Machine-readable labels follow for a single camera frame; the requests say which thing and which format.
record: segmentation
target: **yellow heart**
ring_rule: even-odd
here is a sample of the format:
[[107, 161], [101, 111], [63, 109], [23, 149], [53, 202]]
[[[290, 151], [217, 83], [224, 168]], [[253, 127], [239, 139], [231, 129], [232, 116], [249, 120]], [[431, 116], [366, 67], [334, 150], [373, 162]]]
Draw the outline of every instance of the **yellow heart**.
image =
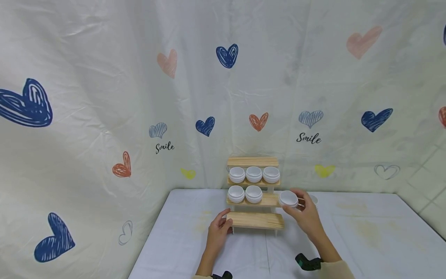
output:
[[331, 173], [335, 170], [335, 166], [324, 167], [323, 165], [314, 166], [314, 170], [319, 175], [319, 177], [326, 178], [331, 175]]
[[196, 174], [194, 170], [187, 171], [183, 168], [181, 168], [181, 173], [189, 180], [194, 179]]

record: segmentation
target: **white fabric backdrop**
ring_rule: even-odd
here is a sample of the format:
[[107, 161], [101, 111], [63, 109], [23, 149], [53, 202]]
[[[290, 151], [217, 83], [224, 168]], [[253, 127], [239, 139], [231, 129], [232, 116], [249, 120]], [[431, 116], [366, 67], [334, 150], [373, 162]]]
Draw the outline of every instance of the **white fabric backdrop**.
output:
[[445, 18], [441, 0], [0, 1], [0, 278], [126, 278], [168, 192], [224, 186], [231, 154], [277, 156], [285, 187], [394, 192], [443, 130]]

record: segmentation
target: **white tablecloth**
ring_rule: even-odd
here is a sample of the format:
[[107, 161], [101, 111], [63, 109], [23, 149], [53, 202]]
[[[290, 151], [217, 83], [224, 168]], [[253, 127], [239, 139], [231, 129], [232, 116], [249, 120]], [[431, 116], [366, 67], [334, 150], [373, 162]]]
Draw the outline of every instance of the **white tablecloth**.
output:
[[[173, 190], [129, 279], [189, 279], [206, 245], [207, 227], [225, 208], [227, 190]], [[313, 192], [323, 226], [357, 279], [444, 279], [446, 242], [397, 195]], [[317, 250], [281, 208], [285, 229], [240, 229], [214, 267], [234, 279], [318, 278], [294, 258]]]

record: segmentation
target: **wooden shelf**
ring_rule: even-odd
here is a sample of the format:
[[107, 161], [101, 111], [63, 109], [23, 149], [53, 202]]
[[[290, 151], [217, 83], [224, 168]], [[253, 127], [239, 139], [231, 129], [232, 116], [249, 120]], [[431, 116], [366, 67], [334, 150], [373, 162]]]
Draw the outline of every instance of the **wooden shelf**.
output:
[[274, 187], [274, 186], [279, 186], [279, 185], [280, 185], [280, 180], [277, 181], [276, 183], [271, 184], [271, 183], [266, 182], [266, 181], [262, 178], [261, 181], [259, 181], [259, 182], [257, 182], [257, 183], [252, 183], [252, 182], [249, 182], [247, 178], [245, 178], [245, 180], [243, 180], [243, 181], [240, 182], [240, 183], [234, 183], [234, 182], [232, 182], [232, 181], [229, 179], [229, 175], [227, 175], [227, 183], [228, 183], [229, 185], [240, 185], [240, 186], [257, 185], [257, 186], [259, 186], [259, 187]]
[[255, 206], [255, 207], [282, 207], [279, 203], [279, 195], [273, 193], [263, 193], [262, 200], [257, 204], [252, 204], [246, 200], [246, 198], [238, 204], [235, 204], [229, 200], [226, 196], [226, 203], [230, 206]]
[[229, 212], [227, 219], [232, 219], [234, 228], [283, 229], [285, 222], [281, 214], [256, 212]]
[[279, 167], [276, 157], [229, 157], [229, 167]]

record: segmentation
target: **tiered wooden stand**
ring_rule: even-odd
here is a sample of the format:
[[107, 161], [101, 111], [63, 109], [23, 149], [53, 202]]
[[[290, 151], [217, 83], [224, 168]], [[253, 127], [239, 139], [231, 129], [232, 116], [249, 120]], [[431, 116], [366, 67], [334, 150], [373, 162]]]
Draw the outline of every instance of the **tiered wooden stand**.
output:
[[[230, 157], [227, 161], [228, 167], [242, 167], [247, 168], [256, 166], [259, 168], [265, 167], [279, 167], [279, 162], [275, 157]], [[279, 204], [278, 195], [274, 194], [274, 187], [280, 185], [280, 180], [276, 183], [270, 184], [263, 179], [257, 183], [251, 183], [245, 179], [241, 183], [233, 183], [227, 178], [229, 185], [240, 185], [247, 187], [249, 185], [257, 185], [259, 187], [267, 187], [268, 192], [263, 193], [262, 201], [257, 204], [252, 204], [246, 200], [246, 198], [239, 204], [235, 204], [226, 197], [227, 204], [231, 207], [231, 212], [227, 214], [227, 218], [231, 218], [232, 231], [234, 228], [250, 228], [250, 229], [273, 229], [277, 235], [277, 230], [284, 229], [285, 223], [281, 214], [275, 213], [276, 207], [281, 207]], [[241, 207], [254, 207], [254, 208], [270, 208], [270, 213], [263, 212], [239, 212]]]

